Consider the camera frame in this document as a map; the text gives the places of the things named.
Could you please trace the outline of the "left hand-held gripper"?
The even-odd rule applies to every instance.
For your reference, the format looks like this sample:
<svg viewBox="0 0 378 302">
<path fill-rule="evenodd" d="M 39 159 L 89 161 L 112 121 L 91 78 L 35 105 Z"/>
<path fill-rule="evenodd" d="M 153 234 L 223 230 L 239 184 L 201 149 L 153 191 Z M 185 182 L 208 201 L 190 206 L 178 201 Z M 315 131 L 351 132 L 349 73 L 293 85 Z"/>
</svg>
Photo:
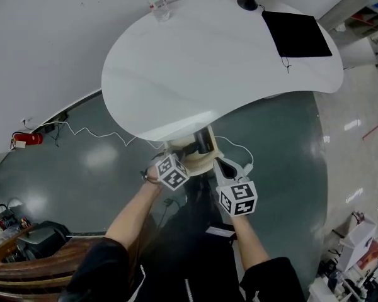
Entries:
<svg viewBox="0 0 378 302">
<path fill-rule="evenodd" d="M 188 169 L 176 154 L 160 152 L 155 156 L 157 181 L 175 191 L 186 183 L 190 176 Z"/>
</svg>

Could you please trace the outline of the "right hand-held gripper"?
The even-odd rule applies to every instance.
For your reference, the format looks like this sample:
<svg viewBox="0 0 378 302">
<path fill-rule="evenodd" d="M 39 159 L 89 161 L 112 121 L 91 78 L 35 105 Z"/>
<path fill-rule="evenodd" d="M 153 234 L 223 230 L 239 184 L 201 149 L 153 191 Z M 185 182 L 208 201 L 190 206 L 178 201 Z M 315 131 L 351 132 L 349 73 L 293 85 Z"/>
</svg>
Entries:
<svg viewBox="0 0 378 302">
<path fill-rule="evenodd" d="M 213 168 L 218 185 L 226 185 L 228 179 L 238 181 L 247 176 L 245 169 L 230 159 L 215 158 Z M 229 216 L 244 216 L 255 211 L 258 195 L 253 181 L 218 186 L 217 192 L 219 204 Z"/>
</svg>

